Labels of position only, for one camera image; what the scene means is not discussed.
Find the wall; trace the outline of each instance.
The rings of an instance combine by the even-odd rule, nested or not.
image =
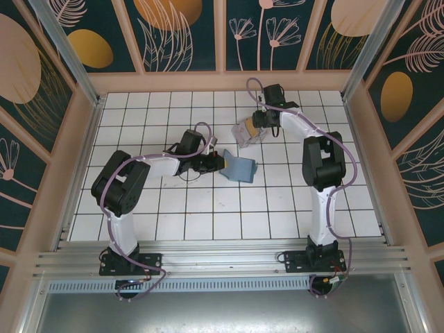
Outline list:
[[[92,106],[20,0],[0,3],[0,30],[0,330],[11,332]]]
[[[395,244],[442,329],[444,3],[413,0],[402,12],[350,105]]]
[[[100,93],[343,87],[386,0],[49,2]]]

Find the enclosure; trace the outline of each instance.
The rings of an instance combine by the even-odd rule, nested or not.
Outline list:
[[[0,331],[440,332],[443,22],[442,0],[2,1]],[[305,249],[313,205],[295,133],[232,135],[260,110],[250,77],[356,160],[336,199],[353,256],[334,298],[277,258]],[[93,183],[115,151],[161,153],[201,121],[216,151],[257,163],[254,181],[148,179],[134,230],[168,274],[121,304],[122,277],[99,275],[110,235]]]

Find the blue cloth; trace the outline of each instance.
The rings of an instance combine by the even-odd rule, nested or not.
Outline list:
[[[252,183],[257,170],[256,161],[249,158],[235,157],[226,149],[223,151],[226,168],[219,171],[233,182]]]

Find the flower illustration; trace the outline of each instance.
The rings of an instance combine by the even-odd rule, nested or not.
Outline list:
[[[299,31],[296,19],[281,19],[276,26],[276,18],[266,20],[266,33],[270,40],[271,57],[270,57],[270,70],[273,70],[273,52],[276,47],[288,46],[300,43],[301,36],[296,35]]]
[[[239,51],[239,40],[245,40],[247,38],[256,36],[256,30],[253,30],[253,23],[251,23],[251,19],[240,19],[239,23],[236,19],[231,19],[229,23],[231,32],[236,40],[239,66],[241,67],[241,71],[243,71],[244,68],[242,67],[241,53]]]
[[[17,184],[31,191],[37,192],[36,189],[33,189],[32,187],[29,187],[28,185],[25,185],[24,183],[14,178],[14,171],[17,165],[17,160],[19,158],[19,152],[20,152],[20,145],[17,142],[11,140],[11,143],[8,146],[8,143],[4,138],[0,139],[0,180],[5,180],[5,181],[12,180],[13,182],[16,182]],[[19,199],[13,198],[12,196],[9,196],[5,193],[0,192],[0,197],[12,201],[18,205],[27,208],[32,208],[32,205],[25,203]],[[8,227],[4,225],[0,225],[0,228],[17,229],[16,227]]]
[[[266,9],[283,8],[299,6],[305,3],[305,0],[259,0],[261,6],[261,17],[259,19],[259,37],[257,38],[257,70],[261,70],[261,36],[262,36],[262,22],[264,21],[264,12]]]

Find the grid floor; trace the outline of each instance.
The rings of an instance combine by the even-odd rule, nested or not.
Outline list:
[[[359,161],[338,92],[285,92],[324,130],[339,131]],[[147,180],[134,210],[139,240],[288,239],[307,237],[311,196],[302,178],[302,146],[291,133],[269,133],[262,144],[239,149],[232,126],[257,105],[246,92],[154,92],[108,94],[83,181],[68,240],[108,240],[103,214],[90,194],[95,178],[111,154],[159,153],[179,142],[198,121],[211,124],[216,150],[252,158],[259,164],[253,184],[232,182],[219,173],[198,179],[190,171],[179,177]],[[351,163],[346,156],[351,178]],[[336,232],[350,237],[381,235],[361,165],[355,184],[338,193]]]

